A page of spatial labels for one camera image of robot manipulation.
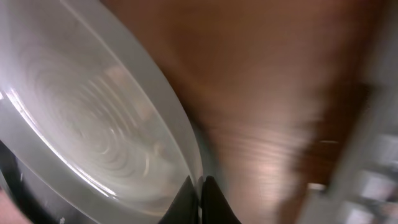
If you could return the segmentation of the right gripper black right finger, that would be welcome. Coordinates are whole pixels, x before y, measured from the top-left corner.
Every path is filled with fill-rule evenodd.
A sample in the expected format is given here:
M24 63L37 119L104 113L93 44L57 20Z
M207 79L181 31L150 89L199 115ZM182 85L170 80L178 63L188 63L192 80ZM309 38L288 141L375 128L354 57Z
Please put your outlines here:
M241 224L212 176L203 183L201 208L202 224Z

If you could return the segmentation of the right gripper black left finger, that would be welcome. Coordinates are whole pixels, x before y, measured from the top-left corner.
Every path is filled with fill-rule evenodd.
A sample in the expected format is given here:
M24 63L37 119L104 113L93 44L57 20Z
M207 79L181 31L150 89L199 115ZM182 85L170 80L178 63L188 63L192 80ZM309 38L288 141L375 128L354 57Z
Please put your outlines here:
M159 224L198 224L198 197L188 176Z

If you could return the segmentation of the grey plate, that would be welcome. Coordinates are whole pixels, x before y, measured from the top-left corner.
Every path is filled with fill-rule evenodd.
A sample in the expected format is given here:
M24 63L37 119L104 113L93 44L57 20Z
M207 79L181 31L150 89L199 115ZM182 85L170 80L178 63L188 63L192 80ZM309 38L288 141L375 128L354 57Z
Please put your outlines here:
M1 1L1 141L98 223L158 223L203 174L166 77L99 1Z

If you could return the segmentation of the grey dishwasher rack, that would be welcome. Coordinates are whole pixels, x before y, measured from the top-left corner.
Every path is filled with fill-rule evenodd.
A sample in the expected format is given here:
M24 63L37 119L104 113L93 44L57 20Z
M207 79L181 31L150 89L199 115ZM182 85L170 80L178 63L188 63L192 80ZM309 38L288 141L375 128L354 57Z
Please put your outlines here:
M397 223L397 1L388 4L366 81L369 108L331 183L308 186L298 223Z

